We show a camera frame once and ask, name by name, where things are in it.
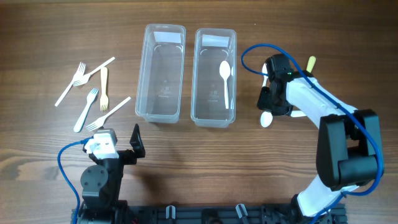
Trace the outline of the white spoon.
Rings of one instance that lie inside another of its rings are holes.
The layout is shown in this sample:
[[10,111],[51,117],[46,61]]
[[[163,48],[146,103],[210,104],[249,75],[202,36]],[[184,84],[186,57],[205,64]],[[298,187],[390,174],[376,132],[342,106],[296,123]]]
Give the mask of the white spoon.
[[268,79],[268,76],[267,76],[268,71],[267,71],[267,64],[266,63],[264,63],[263,66],[262,66],[262,73],[265,73],[264,81],[262,83],[262,86],[266,86],[267,85],[267,79]]
[[266,128],[271,125],[273,120],[273,115],[271,112],[264,111],[260,117],[260,124],[263,128]]
[[228,95],[228,78],[231,75],[231,67],[227,61],[222,61],[220,64],[220,76],[224,80],[224,103],[225,108],[229,109],[229,95]]

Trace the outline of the white spoon horizontal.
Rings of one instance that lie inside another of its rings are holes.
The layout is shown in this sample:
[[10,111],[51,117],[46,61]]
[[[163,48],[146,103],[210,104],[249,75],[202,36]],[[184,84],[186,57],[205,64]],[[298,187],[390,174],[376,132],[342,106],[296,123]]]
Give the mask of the white spoon horizontal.
[[305,117],[306,114],[301,110],[293,110],[290,114],[293,118]]

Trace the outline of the yellow plastic fork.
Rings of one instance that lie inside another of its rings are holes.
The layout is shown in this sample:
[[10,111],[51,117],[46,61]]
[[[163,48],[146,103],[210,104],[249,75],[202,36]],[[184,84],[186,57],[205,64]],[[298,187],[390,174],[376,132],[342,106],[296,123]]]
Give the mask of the yellow plastic fork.
[[109,105],[109,98],[107,95],[108,69],[106,67],[103,67],[101,69],[100,79],[101,79],[100,110],[106,111]]

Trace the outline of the yellow plastic spoon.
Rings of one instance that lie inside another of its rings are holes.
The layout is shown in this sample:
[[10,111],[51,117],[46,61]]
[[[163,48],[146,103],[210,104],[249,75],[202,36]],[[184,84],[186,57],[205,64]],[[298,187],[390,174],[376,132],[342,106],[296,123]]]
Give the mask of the yellow plastic spoon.
[[315,56],[310,56],[307,62],[307,67],[306,67],[306,71],[311,73],[314,66],[315,66],[315,62],[316,62],[317,58]]

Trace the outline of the white fork thick handle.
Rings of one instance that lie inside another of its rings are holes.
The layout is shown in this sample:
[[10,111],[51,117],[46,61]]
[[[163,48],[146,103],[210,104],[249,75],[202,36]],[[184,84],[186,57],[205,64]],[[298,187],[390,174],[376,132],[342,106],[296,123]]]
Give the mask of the white fork thick handle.
[[84,125],[85,119],[87,117],[88,111],[92,105],[92,103],[95,101],[97,95],[98,95],[99,89],[98,88],[94,88],[92,89],[87,97],[86,97],[86,105],[83,109],[83,111],[81,112],[81,115],[79,116],[77,122],[75,123],[74,127],[73,127],[73,131],[75,133],[79,133]]

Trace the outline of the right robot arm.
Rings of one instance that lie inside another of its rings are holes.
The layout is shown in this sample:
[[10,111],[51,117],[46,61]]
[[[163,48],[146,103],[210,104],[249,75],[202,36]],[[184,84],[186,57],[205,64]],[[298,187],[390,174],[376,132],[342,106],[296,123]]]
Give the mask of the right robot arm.
[[384,172],[378,115],[347,105],[325,90],[312,75],[315,61],[311,56],[300,72],[284,54],[267,58],[257,102],[264,128],[275,116],[306,116],[318,128],[317,176],[284,212],[292,223],[325,218],[344,196],[377,183]]

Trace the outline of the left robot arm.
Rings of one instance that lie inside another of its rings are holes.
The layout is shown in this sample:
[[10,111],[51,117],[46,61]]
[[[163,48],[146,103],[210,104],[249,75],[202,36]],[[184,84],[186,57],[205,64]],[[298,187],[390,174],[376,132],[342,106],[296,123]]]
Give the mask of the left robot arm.
[[81,175],[81,205],[73,211],[72,223],[139,223],[125,200],[119,199],[124,166],[137,164],[146,155],[139,125],[134,126],[131,149],[116,150],[114,129],[101,128],[84,143],[83,152],[95,165]]

